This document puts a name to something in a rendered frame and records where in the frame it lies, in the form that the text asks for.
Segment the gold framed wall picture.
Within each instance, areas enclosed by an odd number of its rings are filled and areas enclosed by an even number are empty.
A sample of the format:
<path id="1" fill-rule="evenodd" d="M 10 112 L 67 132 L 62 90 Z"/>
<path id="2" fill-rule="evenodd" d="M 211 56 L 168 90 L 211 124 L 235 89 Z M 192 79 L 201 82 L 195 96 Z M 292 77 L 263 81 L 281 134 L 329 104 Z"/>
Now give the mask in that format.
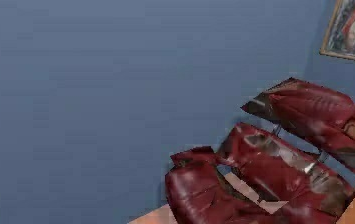
<path id="1" fill-rule="evenodd" d="M 320 54 L 355 60 L 355 0 L 336 0 Z"/>

